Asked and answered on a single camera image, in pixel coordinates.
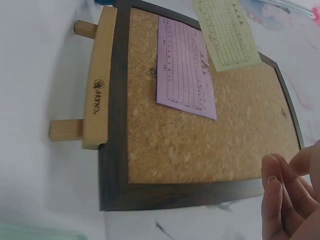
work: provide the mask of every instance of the hand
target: hand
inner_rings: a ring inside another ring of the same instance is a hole
[[[320,141],[288,164],[278,153],[262,159],[263,240],[320,239]],[[312,185],[302,177],[310,174]]]

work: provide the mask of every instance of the fingernail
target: fingernail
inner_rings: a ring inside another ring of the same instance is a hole
[[[271,176],[268,178],[268,184],[269,184],[272,180],[277,180],[277,177],[276,177],[275,175],[271,175]]]
[[[272,157],[270,154],[266,154],[262,157],[262,160],[265,159],[266,157]]]

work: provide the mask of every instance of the wooden stand leg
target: wooden stand leg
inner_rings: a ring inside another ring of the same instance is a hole
[[[82,140],[83,119],[53,120],[50,123],[49,137],[53,142]]]
[[[89,39],[95,39],[98,25],[87,22],[77,20],[74,24],[74,33],[83,36]]]

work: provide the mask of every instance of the cork board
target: cork board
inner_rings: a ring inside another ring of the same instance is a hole
[[[261,176],[261,158],[299,150],[290,111],[266,63],[217,73],[217,120],[156,104],[158,16],[131,9],[128,179],[131,184],[208,183]]]

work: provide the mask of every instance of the pink object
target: pink object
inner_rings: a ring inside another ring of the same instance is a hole
[[[208,55],[201,31],[159,17],[156,102],[217,119]]]
[[[314,14],[314,21],[320,26],[320,6],[315,6],[312,8]]]

